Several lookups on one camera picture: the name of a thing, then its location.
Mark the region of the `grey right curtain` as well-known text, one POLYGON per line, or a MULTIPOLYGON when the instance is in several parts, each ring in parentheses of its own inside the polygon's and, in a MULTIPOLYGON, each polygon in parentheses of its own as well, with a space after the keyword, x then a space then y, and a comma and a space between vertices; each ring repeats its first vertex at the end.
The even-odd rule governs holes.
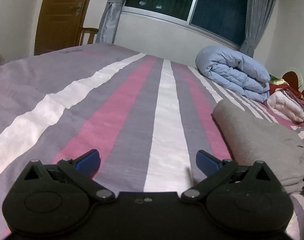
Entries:
POLYGON ((269 20, 276 0, 247 0, 245 39, 240 52, 253 57, 269 20))

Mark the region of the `red folded cloth pile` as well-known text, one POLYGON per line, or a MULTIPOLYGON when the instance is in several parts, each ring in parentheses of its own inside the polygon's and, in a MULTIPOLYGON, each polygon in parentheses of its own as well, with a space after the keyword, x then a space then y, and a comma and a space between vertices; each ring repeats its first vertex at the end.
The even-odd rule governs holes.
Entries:
POLYGON ((270 76, 269 81, 269 94, 281 91, 284 92, 285 95, 289 96, 289 98, 293 99, 300 107, 302 107, 304 111, 304 96, 298 90, 289 85, 287 81, 284 79, 279 79, 273 75, 270 76))

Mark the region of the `brown wooden door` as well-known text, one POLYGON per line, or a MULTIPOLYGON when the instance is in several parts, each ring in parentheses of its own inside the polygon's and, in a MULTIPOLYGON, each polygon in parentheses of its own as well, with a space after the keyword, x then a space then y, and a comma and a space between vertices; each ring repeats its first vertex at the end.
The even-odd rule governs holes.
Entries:
POLYGON ((80 38, 90 0, 43 0, 36 30, 34 54, 74 47, 80 38))

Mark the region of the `striped pink grey bed sheet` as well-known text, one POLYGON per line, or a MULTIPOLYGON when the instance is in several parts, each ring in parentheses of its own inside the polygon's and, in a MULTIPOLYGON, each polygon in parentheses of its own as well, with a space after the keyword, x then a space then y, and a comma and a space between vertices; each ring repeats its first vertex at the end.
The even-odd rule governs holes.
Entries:
POLYGON ((213 118, 226 99, 295 131, 264 105, 236 95, 189 66, 99 43, 0 66, 0 239, 2 203, 32 159, 54 164, 96 149, 95 181, 112 191, 183 192, 204 179, 195 156, 229 150, 213 118))

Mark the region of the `grey pants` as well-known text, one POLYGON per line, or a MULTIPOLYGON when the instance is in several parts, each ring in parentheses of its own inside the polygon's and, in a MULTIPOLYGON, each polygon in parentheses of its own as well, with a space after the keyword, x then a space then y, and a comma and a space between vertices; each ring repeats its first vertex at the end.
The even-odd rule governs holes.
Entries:
POLYGON ((304 193, 304 144, 297 133, 228 100, 221 100, 212 116, 238 164, 264 161, 287 193, 304 193))

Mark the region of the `grey curtain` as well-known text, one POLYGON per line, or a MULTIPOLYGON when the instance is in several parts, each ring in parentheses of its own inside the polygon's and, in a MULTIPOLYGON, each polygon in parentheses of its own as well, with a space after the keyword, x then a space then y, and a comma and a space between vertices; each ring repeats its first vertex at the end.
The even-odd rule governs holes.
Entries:
POLYGON ((125 0, 107 0, 100 20, 96 43, 113 43, 125 0))
POLYGON ((247 0, 245 39, 240 52, 253 57, 269 20, 276 0, 247 0))

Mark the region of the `grey left curtain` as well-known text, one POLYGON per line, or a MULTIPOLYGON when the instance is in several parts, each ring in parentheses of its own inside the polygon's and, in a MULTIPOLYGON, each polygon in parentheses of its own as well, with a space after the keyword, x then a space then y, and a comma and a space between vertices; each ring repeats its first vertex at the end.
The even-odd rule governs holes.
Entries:
POLYGON ((100 20, 96 43, 113 43, 125 0, 107 0, 100 20))

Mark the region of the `dark glass window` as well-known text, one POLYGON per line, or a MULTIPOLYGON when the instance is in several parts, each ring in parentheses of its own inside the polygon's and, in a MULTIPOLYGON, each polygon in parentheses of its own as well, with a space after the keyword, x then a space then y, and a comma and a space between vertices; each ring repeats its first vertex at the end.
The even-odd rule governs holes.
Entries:
POLYGON ((185 25, 241 47, 247 0, 126 0, 130 12, 185 25))

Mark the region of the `folded light blue duvet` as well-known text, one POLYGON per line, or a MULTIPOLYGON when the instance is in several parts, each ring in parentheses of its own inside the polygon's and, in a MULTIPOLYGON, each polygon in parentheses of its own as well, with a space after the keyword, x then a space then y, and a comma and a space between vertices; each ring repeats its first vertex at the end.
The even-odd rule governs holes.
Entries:
POLYGON ((248 99, 264 103, 269 97, 270 75, 255 59, 224 46, 207 46, 195 64, 203 76, 248 99))

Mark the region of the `folded white pink blanket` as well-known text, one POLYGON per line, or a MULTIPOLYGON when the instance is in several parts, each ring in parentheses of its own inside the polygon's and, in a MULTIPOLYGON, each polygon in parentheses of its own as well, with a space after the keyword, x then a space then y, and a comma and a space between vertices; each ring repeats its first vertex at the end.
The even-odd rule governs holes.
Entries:
POLYGON ((293 122, 304 122, 304 110, 294 99, 286 95, 283 90, 274 92, 265 101, 265 105, 273 113, 288 118, 293 122))

